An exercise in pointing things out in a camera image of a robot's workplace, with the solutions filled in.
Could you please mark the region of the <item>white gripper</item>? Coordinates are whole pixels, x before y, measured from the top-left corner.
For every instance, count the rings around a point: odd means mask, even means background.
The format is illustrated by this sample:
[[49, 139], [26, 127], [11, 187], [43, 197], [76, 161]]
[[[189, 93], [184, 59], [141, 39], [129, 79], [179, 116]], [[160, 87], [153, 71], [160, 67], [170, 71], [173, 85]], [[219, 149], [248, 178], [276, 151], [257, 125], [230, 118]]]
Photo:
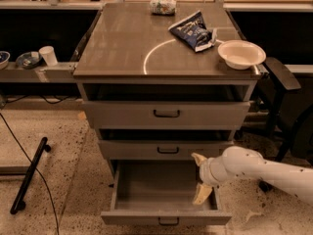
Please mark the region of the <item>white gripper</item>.
[[218, 185], [225, 180], [225, 168], [222, 159], [207, 158], [198, 153], [192, 153], [196, 165], [200, 167], [200, 178], [204, 183], [198, 183], [196, 187], [196, 195], [193, 200], [194, 205], [202, 205], [212, 193], [211, 186]]

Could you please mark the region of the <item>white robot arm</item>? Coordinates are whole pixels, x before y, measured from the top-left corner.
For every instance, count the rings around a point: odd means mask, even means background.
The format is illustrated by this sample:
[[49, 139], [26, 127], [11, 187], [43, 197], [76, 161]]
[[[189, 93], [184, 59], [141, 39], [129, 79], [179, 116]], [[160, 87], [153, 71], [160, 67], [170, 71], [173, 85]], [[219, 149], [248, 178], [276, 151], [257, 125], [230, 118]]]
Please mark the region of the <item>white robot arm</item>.
[[309, 205], [313, 204], [312, 168], [268, 161], [258, 152], [238, 146], [226, 148], [216, 158], [197, 153], [192, 157], [199, 167], [201, 180], [194, 205], [203, 204], [214, 186], [238, 177], [263, 180]]

